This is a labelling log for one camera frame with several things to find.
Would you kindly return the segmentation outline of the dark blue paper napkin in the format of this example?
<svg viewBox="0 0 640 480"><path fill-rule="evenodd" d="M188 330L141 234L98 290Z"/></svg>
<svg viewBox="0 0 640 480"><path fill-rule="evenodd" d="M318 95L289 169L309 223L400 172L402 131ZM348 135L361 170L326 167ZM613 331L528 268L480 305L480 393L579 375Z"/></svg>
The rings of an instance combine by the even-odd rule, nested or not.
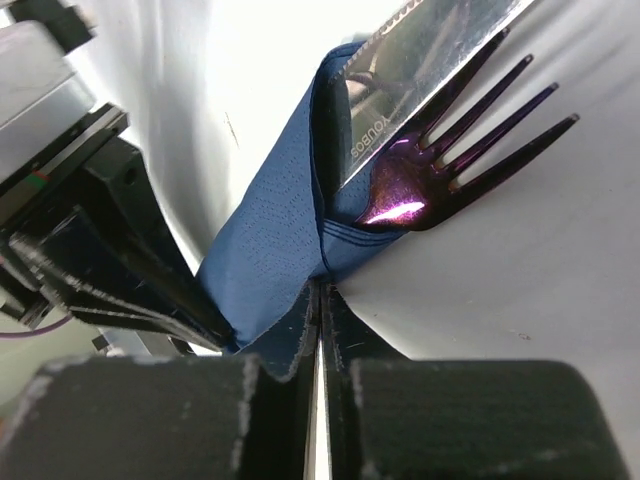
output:
<svg viewBox="0 0 640 480"><path fill-rule="evenodd" d="M342 281L401 238L352 227L369 182L359 178L324 204L313 150L312 112L329 79L359 48L329 51L234 213L215 237L197 278L233 330L223 350L237 352L294 306L308 280Z"/></svg>

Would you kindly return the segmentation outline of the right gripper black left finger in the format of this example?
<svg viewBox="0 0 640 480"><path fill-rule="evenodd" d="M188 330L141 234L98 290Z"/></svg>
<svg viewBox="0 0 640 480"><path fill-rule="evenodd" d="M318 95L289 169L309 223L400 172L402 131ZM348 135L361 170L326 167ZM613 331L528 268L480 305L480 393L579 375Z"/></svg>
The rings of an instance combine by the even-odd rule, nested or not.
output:
<svg viewBox="0 0 640 480"><path fill-rule="evenodd" d="M8 479L305 479L320 287L235 355L45 363L4 426Z"/></svg>

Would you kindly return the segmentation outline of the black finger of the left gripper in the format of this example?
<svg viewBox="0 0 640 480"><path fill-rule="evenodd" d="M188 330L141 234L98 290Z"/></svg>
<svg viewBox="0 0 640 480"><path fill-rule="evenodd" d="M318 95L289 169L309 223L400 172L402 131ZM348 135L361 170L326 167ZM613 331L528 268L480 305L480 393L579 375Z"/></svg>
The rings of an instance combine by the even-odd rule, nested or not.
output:
<svg viewBox="0 0 640 480"><path fill-rule="evenodd" d="M49 177L9 219L9 257L41 293L96 326L234 347L232 327L171 235L138 149L98 137Z"/></svg>

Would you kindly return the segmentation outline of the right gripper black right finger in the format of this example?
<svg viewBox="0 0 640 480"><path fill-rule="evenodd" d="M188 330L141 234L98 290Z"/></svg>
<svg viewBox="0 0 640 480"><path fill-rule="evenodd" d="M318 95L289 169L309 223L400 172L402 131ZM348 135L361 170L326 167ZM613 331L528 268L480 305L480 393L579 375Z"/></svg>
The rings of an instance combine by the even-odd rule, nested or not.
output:
<svg viewBox="0 0 640 480"><path fill-rule="evenodd" d="M336 479L625 479L589 384L548 360L411 360L319 293Z"/></svg>

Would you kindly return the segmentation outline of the purple iridescent fork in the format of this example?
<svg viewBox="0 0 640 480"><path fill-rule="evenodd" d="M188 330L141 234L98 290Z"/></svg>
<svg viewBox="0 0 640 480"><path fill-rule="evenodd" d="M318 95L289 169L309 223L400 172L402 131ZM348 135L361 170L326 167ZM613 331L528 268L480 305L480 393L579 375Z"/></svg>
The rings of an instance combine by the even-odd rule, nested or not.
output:
<svg viewBox="0 0 640 480"><path fill-rule="evenodd" d="M438 121L509 33L504 28L493 36L381 150L371 170L367 205L356 226L374 232L431 229L515 175L578 121L576 114L566 117L477 177L461 183L464 172L559 87L550 84L455 159L445 161L445 154L532 62L532 55L526 55L452 126L437 139L429 140Z"/></svg>

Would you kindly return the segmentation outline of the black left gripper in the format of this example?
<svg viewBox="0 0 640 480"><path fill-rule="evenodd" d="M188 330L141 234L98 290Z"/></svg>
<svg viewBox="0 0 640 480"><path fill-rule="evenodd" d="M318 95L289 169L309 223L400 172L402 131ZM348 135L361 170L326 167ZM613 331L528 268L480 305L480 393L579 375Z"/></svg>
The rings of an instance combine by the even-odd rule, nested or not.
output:
<svg viewBox="0 0 640 480"><path fill-rule="evenodd" d="M75 5L1 4L1 312L29 330L54 302L10 249L10 223L94 135L126 126L116 107L91 111L95 98L66 59L94 36Z"/></svg>

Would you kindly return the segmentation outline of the silver table knife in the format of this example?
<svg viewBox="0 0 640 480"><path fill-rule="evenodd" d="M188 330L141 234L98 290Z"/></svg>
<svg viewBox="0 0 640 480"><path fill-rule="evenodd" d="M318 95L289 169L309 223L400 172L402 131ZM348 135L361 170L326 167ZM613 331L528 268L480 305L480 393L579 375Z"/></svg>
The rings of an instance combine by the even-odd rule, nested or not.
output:
<svg viewBox="0 0 640 480"><path fill-rule="evenodd" d="M329 83L336 107L330 193L349 183L528 1L409 1Z"/></svg>

